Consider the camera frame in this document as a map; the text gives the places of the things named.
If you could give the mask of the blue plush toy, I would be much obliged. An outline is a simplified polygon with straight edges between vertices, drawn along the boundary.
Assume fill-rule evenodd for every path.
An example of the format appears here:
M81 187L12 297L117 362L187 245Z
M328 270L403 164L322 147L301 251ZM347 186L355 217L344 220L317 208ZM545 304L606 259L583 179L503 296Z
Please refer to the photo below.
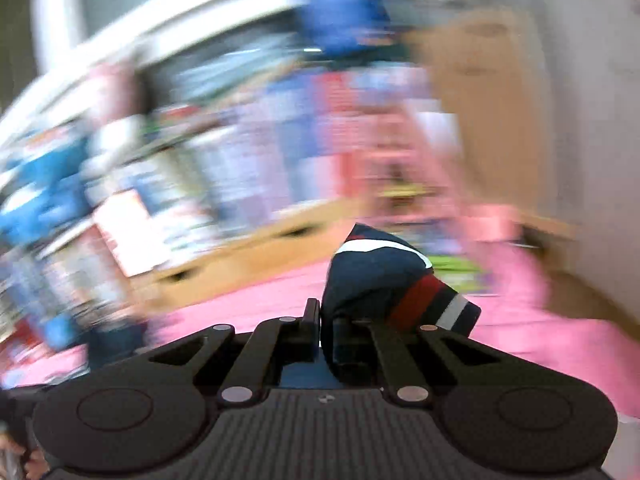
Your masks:
M329 58L394 42L384 0L304 0L302 22L311 43Z

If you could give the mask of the pink toy house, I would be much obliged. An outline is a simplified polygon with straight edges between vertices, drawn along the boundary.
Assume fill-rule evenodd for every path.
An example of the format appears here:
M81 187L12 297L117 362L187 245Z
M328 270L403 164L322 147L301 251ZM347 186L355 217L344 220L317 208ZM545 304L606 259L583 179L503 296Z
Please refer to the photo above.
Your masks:
M474 297L544 300L525 216L472 182L454 115L396 102L333 114L326 128L345 218L408 240Z

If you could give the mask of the white and navy jacket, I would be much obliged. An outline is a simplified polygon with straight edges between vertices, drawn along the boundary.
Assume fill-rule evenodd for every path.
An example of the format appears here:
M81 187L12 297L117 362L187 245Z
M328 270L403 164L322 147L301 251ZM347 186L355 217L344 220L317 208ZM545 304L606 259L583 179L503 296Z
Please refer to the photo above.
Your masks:
M431 260L405 240L356 223L331 259L320 337L331 369L331 323L371 321L410 333L434 325L469 336L482 309L443 282Z

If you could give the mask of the row of colourful books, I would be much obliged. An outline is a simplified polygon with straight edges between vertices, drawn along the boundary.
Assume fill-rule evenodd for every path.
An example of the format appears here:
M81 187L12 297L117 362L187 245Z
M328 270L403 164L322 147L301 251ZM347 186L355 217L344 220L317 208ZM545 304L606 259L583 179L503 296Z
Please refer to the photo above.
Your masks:
M326 121L396 102L434 110L424 67L284 64L207 104L24 136L1 153L3 300L54 351L136 322L135 276L341 198Z

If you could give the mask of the pink patterned table cloth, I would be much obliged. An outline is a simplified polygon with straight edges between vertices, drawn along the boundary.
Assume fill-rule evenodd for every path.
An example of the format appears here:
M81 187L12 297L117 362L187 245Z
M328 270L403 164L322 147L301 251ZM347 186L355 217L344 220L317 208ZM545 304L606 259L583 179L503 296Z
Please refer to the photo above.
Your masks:
M500 297L474 304L445 281L442 264L416 248L379 237L346 240L328 266L320 301L318 349L322 355L304 364L300 351L288 350L285 354L292 364L281 376L284 384L288 388L372 384L380 367L371 348L369 325L387 325L404 334L434 325L590 382L619 411L637 416L639 375L631 367L639 361L638 344L608 324L563 321L544 312L544 286L533 261L512 248L502 254ZM81 364L97 370L134 356L149 344L168 344L210 326L233 327L237 334L247 335L273 318L298 322L302 317L297 313L265 310L280 294L286 302L298 299L293 282L282 278L212 304L163 314L157 328L145 322L93 327L53 358L3 373L2 385L46 384Z

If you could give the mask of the wooden drawer organizer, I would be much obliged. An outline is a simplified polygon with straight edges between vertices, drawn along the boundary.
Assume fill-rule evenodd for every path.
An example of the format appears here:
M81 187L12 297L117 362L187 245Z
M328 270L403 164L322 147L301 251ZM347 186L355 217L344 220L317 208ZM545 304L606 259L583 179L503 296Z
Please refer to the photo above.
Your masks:
M176 310L330 258L360 216L363 200L339 198L289 214L181 266L130 280L146 312Z

